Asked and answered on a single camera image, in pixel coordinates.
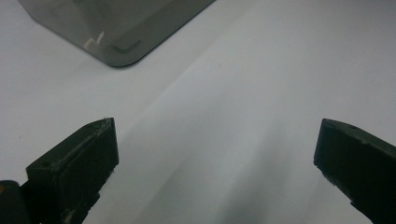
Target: white table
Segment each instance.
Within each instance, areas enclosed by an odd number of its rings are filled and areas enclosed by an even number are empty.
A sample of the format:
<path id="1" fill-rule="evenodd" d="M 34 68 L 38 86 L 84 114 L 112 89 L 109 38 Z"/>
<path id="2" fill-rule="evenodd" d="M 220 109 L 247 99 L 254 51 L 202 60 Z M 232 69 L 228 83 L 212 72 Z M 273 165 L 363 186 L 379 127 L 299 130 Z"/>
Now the white table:
<path id="1" fill-rule="evenodd" d="M 85 224 L 371 223 L 313 165 L 321 119 L 396 145 L 396 2 L 218 0 L 108 67 L 0 1 L 0 179 L 116 120 Z"/>

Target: white surface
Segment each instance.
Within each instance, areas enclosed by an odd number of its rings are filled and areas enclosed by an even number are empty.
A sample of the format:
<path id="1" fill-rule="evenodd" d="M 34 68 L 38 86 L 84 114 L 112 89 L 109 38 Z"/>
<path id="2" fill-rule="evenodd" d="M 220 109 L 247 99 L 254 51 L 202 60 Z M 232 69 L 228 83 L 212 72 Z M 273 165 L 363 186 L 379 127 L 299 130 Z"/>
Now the white surface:
<path id="1" fill-rule="evenodd" d="M 396 2 L 218 0 L 112 69 L 0 1 L 0 179 L 114 117 L 84 223 L 371 223 L 313 165 L 322 118 L 396 145 Z"/>

